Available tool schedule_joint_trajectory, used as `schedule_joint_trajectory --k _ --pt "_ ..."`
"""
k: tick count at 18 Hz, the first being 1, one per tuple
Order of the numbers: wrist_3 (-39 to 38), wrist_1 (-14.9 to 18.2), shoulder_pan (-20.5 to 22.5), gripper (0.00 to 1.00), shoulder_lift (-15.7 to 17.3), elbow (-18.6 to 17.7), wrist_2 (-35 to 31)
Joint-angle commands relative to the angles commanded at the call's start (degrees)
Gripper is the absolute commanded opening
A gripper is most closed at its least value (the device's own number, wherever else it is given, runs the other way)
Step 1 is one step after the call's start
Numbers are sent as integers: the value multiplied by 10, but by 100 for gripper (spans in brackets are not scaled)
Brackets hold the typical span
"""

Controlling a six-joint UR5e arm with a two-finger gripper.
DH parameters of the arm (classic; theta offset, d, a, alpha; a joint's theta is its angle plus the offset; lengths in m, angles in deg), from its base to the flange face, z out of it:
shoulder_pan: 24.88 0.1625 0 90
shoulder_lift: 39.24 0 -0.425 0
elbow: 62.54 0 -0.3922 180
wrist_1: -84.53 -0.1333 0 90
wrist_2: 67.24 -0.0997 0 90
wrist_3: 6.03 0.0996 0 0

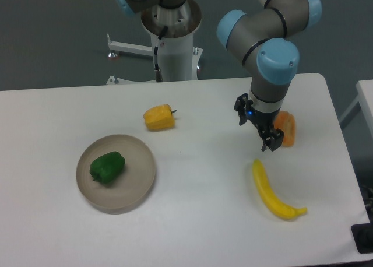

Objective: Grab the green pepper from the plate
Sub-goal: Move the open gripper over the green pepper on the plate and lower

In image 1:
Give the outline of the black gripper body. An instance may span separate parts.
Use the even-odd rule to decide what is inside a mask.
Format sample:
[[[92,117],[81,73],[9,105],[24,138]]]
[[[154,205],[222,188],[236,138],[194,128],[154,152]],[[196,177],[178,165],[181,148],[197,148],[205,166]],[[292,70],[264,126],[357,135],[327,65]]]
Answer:
[[[253,105],[247,108],[247,118],[257,128],[260,137],[269,137],[274,128],[274,120],[279,113],[279,109],[270,113],[264,113],[254,109]]]

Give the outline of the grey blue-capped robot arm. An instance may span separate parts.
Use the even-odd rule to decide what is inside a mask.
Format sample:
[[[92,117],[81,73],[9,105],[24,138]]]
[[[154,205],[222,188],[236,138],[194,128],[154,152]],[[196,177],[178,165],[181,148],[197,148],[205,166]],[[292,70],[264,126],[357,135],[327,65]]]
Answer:
[[[236,99],[240,124],[251,122],[263,150],[284,143],[284,130],[274,125],[289,85],[297,73],[300,54],[288,40],[322,16],[320,0],[259,0],[263,10],[249,16],[232,10],[219,21],[216,34],[252,76],[248,93]],[[140,13],[151,37],[151,56],[157,82],[191,80],[196,74],[193,35],[202,13],[194,0],[117,0],[129,15]]]

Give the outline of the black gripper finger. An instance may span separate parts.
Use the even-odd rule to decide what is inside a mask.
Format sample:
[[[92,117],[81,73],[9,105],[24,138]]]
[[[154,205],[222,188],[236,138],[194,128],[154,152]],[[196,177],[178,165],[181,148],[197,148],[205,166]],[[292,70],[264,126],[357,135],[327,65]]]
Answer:
[[[252,106],[253,101],[249,98],[248,93],[244,93],[237,97],[234,110],[239,116],[239,125],[244,125],[252,117]]]
[[[283,144],[284,132],[281,129],[271,128],[261,133],[263,145],[261,151],[270,150],[274,152]]]

